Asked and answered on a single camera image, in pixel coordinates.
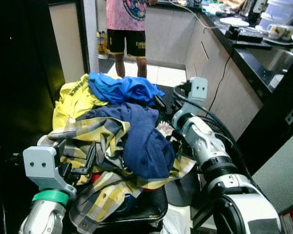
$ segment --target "cabinet door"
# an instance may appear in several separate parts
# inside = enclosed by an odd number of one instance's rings
[[[211,111],[238,140],[262,106],[263,103],[232,61]]]
[[[194,30],[189,42],[189,46],[187,49],[186,57],[185,57],[185,66],[186,66],[186,73],[187,73],[187,79],[189,80],[191,77],[195,77],[195,71],[194,71],[194,55],[195,55],[195,42],[199,38],[199,22],[195,22]]]
[[[163,61],[173,10],[148,7],[146,10],[146,58]]]
[[[164,56],[165,62],[184,64],[194,25],[195,18],[191,13],[174,10]]]
[[[220,49],[223,48],[220,41],[213,33],[211,29],[205,29],[202,33],[202,46],[205,52],[205,55],[208,59],[219,54]]]
[[[195,44],[194,69],[197,77],[201,77],[209,58],[204,51],[204,43],[198,39]]]
[[[222,47],[222,45],[217,45],[217,47],[215,47],[215,51],[218,51],[218,53],[214,54],[214,56],[209,58],[201,74],[201,77],[206,78],[208,80],[207,98],[204,102],[204,106],[207,108],[209,108],[212,103],[212,100],[217,90],[218,83],[222,78],[226,61],[229,58],[229,54],[227,53],[225,48]],[[229,64],[227,64],[225,74],[228,73],[230,62],[232,62],[232,60],[228,61]],[[220,85],[224,85],[225,82],[226,80],[223,79]],[[220,92],[221,90],[218,90],[217,97],[221,95]]]

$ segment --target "floor mat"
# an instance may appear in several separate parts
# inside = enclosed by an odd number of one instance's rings
[[[102,73],[108,73],[115,61],[111,59],[99,59],[99,69]]]

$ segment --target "mug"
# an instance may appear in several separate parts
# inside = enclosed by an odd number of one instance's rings
[[[281,24],[269,24],[267,27],[268,37],[271,39],[280,39],[285,32],[285,26]]]
[[[285,31],[281,37],[282,40],[291,40],[291,36],[293,35],[293,26],[284,25]]]

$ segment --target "plaid shirt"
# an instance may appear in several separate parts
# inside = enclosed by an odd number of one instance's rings
[[[169,177],[145,179],[128,172],[123,166],[119,152],[121,137],[130,129],[128,122],[111,117],[91,118],[67,124],[52,131],[38,142],[41,146],[53,146],[54,140],[67,139],[61,162],[70,162],[73,167],[84,166],[86,152],[92,142],[99,144],[96,165],[92,172],[103,172],[100,178],[77,194],[77,200],[69,212],[71,222],[83,234],[91,234],[100,222],[122,204],[125,194],[138,197],[144,188],[157,189],[165,183],[182,178],[195,165],[195,161],[177,156]],[[88,183],[91,175],[83,175],[77,185]]]

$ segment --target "white container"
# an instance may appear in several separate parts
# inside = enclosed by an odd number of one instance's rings
[[[293,22],[293,0],[269,0],[268,4],[262,16],[272,19],[274,23],[289,25]]]
[[[272,15],[273,19],[288,20],[293,16],[293,5],[280,5],[274,1],[268,1],[269,5],[265,14]]]
[[[269,24],[275,23],[269,15],[262,13],[261,14],[261,20],[259,25],[255,26],[256,29],[262,31],[262,32],[267,32],[267,27]]]
[[[293,5],[293,0],[269,0],[269,2],[275,2],[279,5]]]

